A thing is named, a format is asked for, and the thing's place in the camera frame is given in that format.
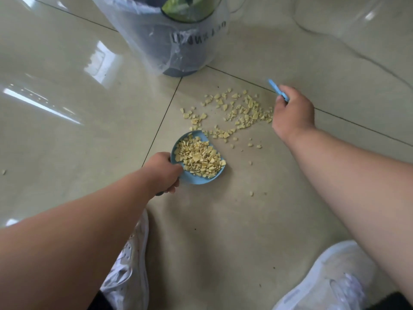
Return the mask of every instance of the white sneaker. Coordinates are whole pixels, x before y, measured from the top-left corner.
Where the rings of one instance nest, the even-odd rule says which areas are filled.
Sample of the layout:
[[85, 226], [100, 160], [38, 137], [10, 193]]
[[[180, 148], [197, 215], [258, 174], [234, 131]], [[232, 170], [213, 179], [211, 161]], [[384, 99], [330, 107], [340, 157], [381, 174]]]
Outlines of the white sneaker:
[[115, 310], [147, 310], [149, 285], [145, 249], [149, 221], [144, 210], [100, 290]]
[[273, 310], [360, 310], [377, 271], [376, 264], [353, 240], [328, 248], [305, 279]]

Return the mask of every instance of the glossy floor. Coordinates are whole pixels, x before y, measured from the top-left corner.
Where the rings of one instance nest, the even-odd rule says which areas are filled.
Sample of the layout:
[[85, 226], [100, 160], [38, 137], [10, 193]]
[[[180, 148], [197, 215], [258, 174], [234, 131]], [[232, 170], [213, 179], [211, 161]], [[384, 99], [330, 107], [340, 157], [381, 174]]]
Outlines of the glossy floor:
[[[370, 12], [386, 20], [398, 5]], [[331, 0], [253, 0], [211, 65], [180, 80], [149, 75], [90, 0], [1, 0], [0, 225], [169, 151], [190, 126], [180, 108], [208, 113], [207, 128], [226, 124], [213, 105], [202, 108], [204, 94], [247, 89], [269, 107], [268, 77], [310, 96], [320, 128], [413, 162], [413, 73], [400, 62], [410, 61], [410, 43], [389, 59], [393, 46], [374, 47], [380, 20], [365, 37], [354, 25], [339, 29], [364, 3], [327, 29], [316, 15], [323, 6], [341, 13]], [[382, 35], [399, 23], [390, 20]], [[270, 125], [237, 136], [234, 149], [214, 142], [228, 161], [219, 180], [183, 184], [149, 204], [151, 309], [270, 309], [324, 249], [350, 238]]]

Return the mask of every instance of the trash can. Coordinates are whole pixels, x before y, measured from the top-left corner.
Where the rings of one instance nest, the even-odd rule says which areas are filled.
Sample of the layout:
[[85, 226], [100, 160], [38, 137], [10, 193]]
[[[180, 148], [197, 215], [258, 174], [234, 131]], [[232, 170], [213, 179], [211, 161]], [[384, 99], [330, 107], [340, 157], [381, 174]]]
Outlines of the trash can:
[[215, 57], [229, 24], [227, 0], [93, 0], [146, 67], [190, 75]]

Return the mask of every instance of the blue dustpan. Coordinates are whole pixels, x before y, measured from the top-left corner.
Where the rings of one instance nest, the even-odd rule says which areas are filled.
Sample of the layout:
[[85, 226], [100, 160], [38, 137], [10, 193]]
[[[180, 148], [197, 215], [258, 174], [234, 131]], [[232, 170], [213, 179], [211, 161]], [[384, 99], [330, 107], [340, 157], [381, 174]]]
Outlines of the blue dustpan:
[[[185, 135], [181, 136], [178, 141], [175, 143], [175, 145], [172, 148], [172, 152], [171, 152], [171, 163], [172, 164], [181, 164], [182, 166], [184, 166], [183, 162], [177, 162], [175, 161], [175, 154], [174, 151], [178, 145], [178, 143], [185, 137], [188, 137], [189, 134], [192, 134], [194, 137], [199, 137], [201, 138], [201, 141], [209, 141], [208, 137], [204, 135], [204, 133], [200, 130], [195, 130], [195, 131], [190, 131], [189, 133], [186, 133]], [[183, 173], [181, 174], [181, 176], [179, 177], [180, 180], [185, 181], [187, 183], [190, 184], [194, 184], [194, 185], [201, 185], [201, 184], [206, 184], [209, 183], [210, 181], [213, 181], [215, 178], [217, 178], [222, 171], [224, 170], [225, 166], [223, 168], [221, 168], [221, 170], [218, 172], [218, 174], [213, 177], [213, 178], [205, 178], [205, 177], [199, 177], [199, 176], [193, 176], [189, 171], [183, 171]]]

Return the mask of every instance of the tile grout line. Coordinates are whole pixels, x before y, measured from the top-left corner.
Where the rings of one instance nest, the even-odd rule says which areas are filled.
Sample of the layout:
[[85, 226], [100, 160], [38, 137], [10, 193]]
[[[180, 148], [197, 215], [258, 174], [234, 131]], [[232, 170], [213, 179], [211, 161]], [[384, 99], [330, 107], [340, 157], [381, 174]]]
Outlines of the tile grout line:
[[90, 23], [96, 24], [96, 25], [98, 25], [98, 26], [107, 28], [107, 29], [109, 29], [109, 30], [111, 30], [111, 31], [116, 31], [117, 33], [119, 32], [119, 31], [117, 31], [116, 29], [112, 29], [112, 28], [107, 27], [107, 26], [105, 26], [105, 25], [101, 25], [101, 24], [99, 24], [99, 23], [96, 23], [96, 22], [94, 22], [94, 21], [92, 21], [92, 20], [86, 19], [86, 18], [84, 18], [84, 17], [82, 17], [82, 16], [73, 14], [73, 13], [71, 13], [71, 12], [67, 12], [67, 11], [62, 10], [62, 9], [60, 9], [60, 8], [58, 8], [58, 7], [55, 7], [55, 6], [51, 5], [51, 4], [48, 4], [48, 3], [44, 2], [44, 1], [41, 1], [41, 0], [33, 0], [33, 1], [39, 2], [40, 4], [43, 4], [43, 5], [45, 5], [45, 6], [49, 6], [49, 7], [53, 8], [53, 9], [59, 10], [59, 11], [61, 11], [61, 12], [63, 12], [63, 13], [66, 13], [66, 14], [69, 14], [69, 15], [73, 15], [73, 16], [79, 18], [79, 19], [83, 19], [83, 20], [85, 20], [85, 21], [88, 21], [88, 22], [90, 22]]
[[[211, 69], [213, 69], [213, 70], [215, 70], [215, 71], [224, 73], [225, 75], [228, 75], [228, 76], [237, 78], [237, 79], [242, 80], [242, 81], [245, 81], [246, 83], [249, 83], [249, 84], [251, 84], [251, 85], [254, 85], [254, 86], [260, 87], [260, 88], [262, 88], [262, 89], [268, 90], [268, 91], [270, 91], [270, 92], [272, 92], [272, 93], [275, 93], [275, 92], [274, 92], [273, 90], [271, 90], [271, 89], [268, 89], [268, 88], [266, 88], [266, 87], [260, 86], [260, 85], [255, 84], [255, 83], [252, 83], [252, 82], [250, 82], [250, 81], [246, 81], [245, 79], [242, 79], [242, 78], [240, 78], [240, 77], [231, 75], [231, 74], [229, 74], [229, 73], [227, 73], [227, 72], [224, 72], [224, 71], [221, 71], [221, 70], [219, 70], [219, 69], [217, 69], [217, 68], [211, 67], [211, 66], [209, 66], [209, 65], [206, 65], [206, 67], [209, 67], [209, 68], [211, 68]], [[407, 142], [405, 142], [405, 141], [403, 141], [403, 140], [400, 140], [400, 139], [394, 138], [394, 137], [392, 137], [392, 136], [383, 134], [383, 133], [381, 133], [381, 132], [379, 132], [379, 131], [376, 131], [376, 130], [371, 129], [371, 128], [369, 128], [369, 127], [365, 127], [365, 126], [360, 125], [360, 124], [358, 124], [358, 123], [354, 123], [354, 122], [352, 122], [352, 121], [350, 121], [350, 120], [348, 120], [348, 119], [345, 119], [345, 118], [343, 118], [343, 117], [340, 117], [340, 116], [338, 116], [338, 115], [329, 113], [329, 112], [324, 111], [324, 110], [322, 110], [322, 109], [319, 109], [319, 108], [317, 108], [317, 107], [314, 107], [314, 109], [316, 109], [316, 110], [318, 110], [318, 111], [320, 111], [320, 112], [323, 112], [323, 113], [325, 113], [325, 114], [329, 114], [329, 115], [331, 115], [331, 116], [337, 117], [338, 119], [342, 119], [342, 120], [344, 120], [344, 121], [346, 121], [346, 122], [348, 122], [348, 123], [351, 123], [351, 124], [354, 124], [354, 125], [356, 125], [356, 126], [362, 127], [362, 128], [364, 128], [364, 129], [370, 130], [370, 131], [372, 131], [372, 132], [374, 132], [374, 133], [376, 133], [376, 134], [385, 136], [385, 137], [387, 137], [387, 138], [389, 138], [389, 139], [391, 139], [391, 140], [395, 140], [395, 141], [398, 141], [398, 142], [403, 143], [403, 144], [405, 144], [405, 145], [408, 145], [408, 146], [410, 146], [410, 147], [413, 147], [413, 144], [410, 144], [410, 143], [407, 143]]]
[[[75, 16], [75, 17], [77, 17], [77, 18], [86, 20], [86, 21], [88, 21], [88, 22], [90, 22], [90, 23], [93, 23], [93, 24], [96, 24], [96, 25], [98, 25], [98, 26], [107, 28], [107, 29], [109, 29], [109, 30], [111, 30], [111, 31], [116, 31], [117, 33], [119, 32], [119, 31], [117, 31], [116, 29], [112, 29], [112, 28], [110, 28], [110, 27], [101, 25], [101, 24], [99, 24], [99, 23], [96, 23], [96, 22], [94, 22], [94, 21], [92, 21], [92, 20], [89, 20], [89, 19], [86, 19], [86, 18], [84, 18], [84, 17], [81, 17], [81, 16], [79, 16], [79, 15], [73, 14], [73, 13], [71, 13], [71, 12], [67, 12], [67, 11], [62, 10], [62, 9], [60, 9], [60, 8], [58, 8], [58, 7], [55, 7], [55, 6], [51, 5], [51, 4], [45, 3], [45, 2], [43, 2], [43, 1], [41, 1], [41, 0], [34, 0], [34, 1], [39, 2], [39, 3], [43, 4], [43, 5], [49, 6], [49, 7], [53, 8], [53, 9], [62, 11], [62, 12], [64, 12], [64, 13], [66, 13], [66, 14], [73, 15], [73, 16]], [[256, 84], [256, 83], [252, 83], [252, 82], [247, 81], [247, 80], [245, 80], [245, 79], [242, 79], [242, 78], [240, 78], [240, 77], [231, 75], [231, 74], [229, 74], [229, 73], [227, 73], [227, 72], [224, 72], [224, 71], [222, 71], [222, 70], [220, 70], [220, 69], [217, 69], [217, 68], [215, 68], [215, 67], [211, 67], [211, 66], [209, 66], [209, 65], [206, 65], [206, 67], [209, 67], [209, 68], [211, 68], [211, 69], [213, 69], [213, 70], [215, 70], [215, 71], [224, 73], [224, 74], [226, 74], [226, 75], [228, 75], [228, 76], [237, 78], [237, 79], [242, 80], [242, 81], [244, 81], [244, 82], [246, 82], [246, 83], [249, 83], [249, 84], [251, 84], [251, 85], [255, 85], [255, 86], [257, 86], [257, 87], [260, 87], [260, 88], [262, 88], [262, 89], [265, 89], [265, 90], [267, 90], [267, 91], [271, 91], [272, 93], [275, 93], [274, 91], [272, 91], [272, 90], [269, 89], [269, 88], [260, 86], [260, 85], [258, 85], [258, 84]], [[318, 109], [317, 107], [314, 107], [314, 109], [316, 109], [316, 110], [318, 110], [318, 111], [321, 111], [321, 112], [323, 112], [323, 113], [325, 113], [325, 114], [329, 114], [329, 115], [332, 115], [332, 116], [334, 116], [334, 117], [337, 117], [338, 119], [342, 119], [342, 120], [344, 120], [344, 121], [346, 121], [346, 122], [348, 122], [348, 123], [354, 124], [354, 125], [356, 125], [356, 126], [365, 128], [365, 129], [370, 130], [370, 131], [372, 131], [372, 132], [374, 132], [374, 133], [377, 133], [377, 134], [379, 134], [379, 135], [385, 136], [385, 137], [387, 137], [387, 138], [389, 138], [389, 139], [391, 139], [391, 140], [395, 140], [395, 141], [398, 141], [398, 142], [403, 143], [403, 144], [405, 144], [405, 145], [408, 145], [408, 146], [410, 146], [410, 147], [413, 147], [412, 144], [407, 143], [407, 142], [405, 142], [405, 141], [403, 141], [403, 140], [400, 140], [400, 139], [394, 138], [394, 137], [392, 137], [392, 136], [383, 134], [383, 133], [381, 133], [381, 132], [379, 132], [379, 131], [370, 129], [369, 127], [365, 127], [365, 126], [360, 125], [360, 124], [358, 124], [358, 123], [354, 123], [354, 122], [352, 122], [352, 121], [350, 121], [350, 120], [348, 120], [348, 119], [342, 118], [342, 117], [340, 117], [340, 116], [338, 116], [338, 115], [329, 113], [329, 112], [324, 111], [324, 110], [322, 110], [322, 109]]]
[[169, 103], [169, 105], [168, 105], [168, 108], [166, 109], [165, 114], [164, 114], [164, 116], [163, 116], [163, 118], [162, 118], [162, 121], [161, 121], [161, 123], [159, 124], [158, 130], [156, 131], [155, 137], [154, 137], [154, 139], [152, 140], [152, 143], [151, 143], [151, 146], [149, 147], [148, 153], [147, 153], [146, 156], [145, 156], [145, 160], [143, 160], [142, 166], [143, 166], [143, 164], [145, 164], [146, 159], [148, 158], [149, 152], [151, 151], [152, 145], [153, 145], [154, 142], [155, 142], [156, 136], [158, 135], [158, 132], [159, 132], [159, 130], [161, 129], [161, 125], [162, 125], [162, 123], [163, 123], [163, 120], [165, 119], [166, 114], [168, 113], [168, 110], [169, 110], [169, 107], [171, 106], [172, 100], [173, 100], [173, 98], [175, 97], [175, 93], [178, 91], [178, 87], [179, 87], [179, 85], [180, 85], [180, 83], [181, 83], [181, 81], [182, 81], [182, 78], [183, 78], [183, 77], [180, 78], [179, 83], [178, 83], [178, 85], [176, 86], [175, 92], [173, 93], [173, 96], [172, 96], [171, 101], [170, 101], [170, 103]]

